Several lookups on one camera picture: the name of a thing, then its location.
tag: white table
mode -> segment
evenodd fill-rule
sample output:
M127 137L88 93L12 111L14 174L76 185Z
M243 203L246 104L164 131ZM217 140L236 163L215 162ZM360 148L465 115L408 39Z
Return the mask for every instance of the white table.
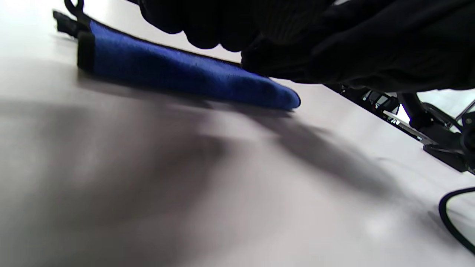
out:
M0 266L475 265L435 208L474 177L403 132L323 86L282 81L290 118L83 77L52 8L0 0ZM86 12L199 51L128 2Z

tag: hand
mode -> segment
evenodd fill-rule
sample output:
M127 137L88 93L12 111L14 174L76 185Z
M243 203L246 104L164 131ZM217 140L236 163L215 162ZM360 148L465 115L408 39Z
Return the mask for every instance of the hand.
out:
M290 42L331 0L136 0L143 17L160 30L184 31L201 49L221 44L241 51L259 34Z
M351 0L330 7L296 44L256 41L242 52L242 65L383 92L471 89L474 13L472 0Z

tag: black cable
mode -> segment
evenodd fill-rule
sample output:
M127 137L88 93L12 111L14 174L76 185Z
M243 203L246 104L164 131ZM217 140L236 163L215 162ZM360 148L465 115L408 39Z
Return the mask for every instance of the black cable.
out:
M445 195L439 203L439 215L445 227L455 237L455 239L457 239L465 248L475 255L475 246L464 235L462 235L459 230L457 230L447 213L447 203L451 198L471 192L475 192L475 187L456 190Z

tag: black glove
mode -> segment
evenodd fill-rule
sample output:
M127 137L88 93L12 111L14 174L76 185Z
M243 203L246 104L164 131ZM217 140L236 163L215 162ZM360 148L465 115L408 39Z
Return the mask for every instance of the black glove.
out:
M383 92L475 88L475 1L351 0L326 10L296 44L261 38L243 68L296 82Z
M332 0L129 0L138 1L143 17L164 32L184 31L201 49L221 44L241 51L259 34L288 43L325 10Z

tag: blue fabric strap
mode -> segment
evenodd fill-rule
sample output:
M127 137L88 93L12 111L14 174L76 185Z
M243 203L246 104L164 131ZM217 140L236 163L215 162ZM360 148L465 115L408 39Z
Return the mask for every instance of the blue fabric strap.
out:
M98 76L268 108L300 105L292 89L239 66L146 42L94 20L89 28L89 41L79 36L78 66Z

